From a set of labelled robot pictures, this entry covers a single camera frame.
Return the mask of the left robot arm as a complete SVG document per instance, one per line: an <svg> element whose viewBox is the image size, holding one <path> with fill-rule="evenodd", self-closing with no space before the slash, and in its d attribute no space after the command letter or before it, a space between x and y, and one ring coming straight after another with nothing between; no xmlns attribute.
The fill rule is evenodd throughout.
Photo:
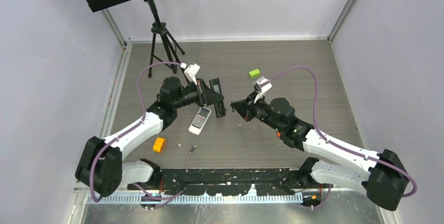
<svg viewBox="0 0 444 224"><path fill-rule="evenodd" d="M177 77L163 81L154 103L143 110L142 116L123 130L104 139L93 136L87 140L75 178L88 186L92 195L108 197L120 187L142 184L147 189L160 185L158 165L147 159L123 162L125 157L149 138L166 130L177 118L179 108L196 104L206 108L214 105L216 116L225 116L224 97L218 78L206 84L202 79L186 86Z"/></svg>

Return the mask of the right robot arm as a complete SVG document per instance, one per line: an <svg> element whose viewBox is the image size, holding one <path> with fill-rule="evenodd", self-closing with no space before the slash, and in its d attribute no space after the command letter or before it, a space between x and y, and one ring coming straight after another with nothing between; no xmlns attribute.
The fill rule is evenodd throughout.
<svg viewBox="0 0 444 224"><path fill-rule="evenodd" d="M333 161L329 164L308 158L299 182L305 187L334 184L364 194L377 206L395 211L411 181L399 156L385 149L381 153L359 148L317 130L295 115L287 99L275 98L267 103L252 93L231 102L233 111L244 121L257 119L276 131L277 137L290 148L316 154Z"/></svg>

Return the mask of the black remote control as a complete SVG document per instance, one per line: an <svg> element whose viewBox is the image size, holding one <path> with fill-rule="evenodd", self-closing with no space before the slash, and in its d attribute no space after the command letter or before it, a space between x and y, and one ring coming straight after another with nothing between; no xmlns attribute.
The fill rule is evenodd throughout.
<svg viewBox="0 0 444 224"><path fill-rule="evenodd" d="M214 91L215 93L218 94L217 101L214 102L216 117L217 118L224 117L224 116L226 116L226 108L225 108L224 99L223 99L223 95L222 95L222 91L221 91L220 80L219 80L219 78L209 80L209 84L210 84L210 88L212 89L212 91Z"/></svg>

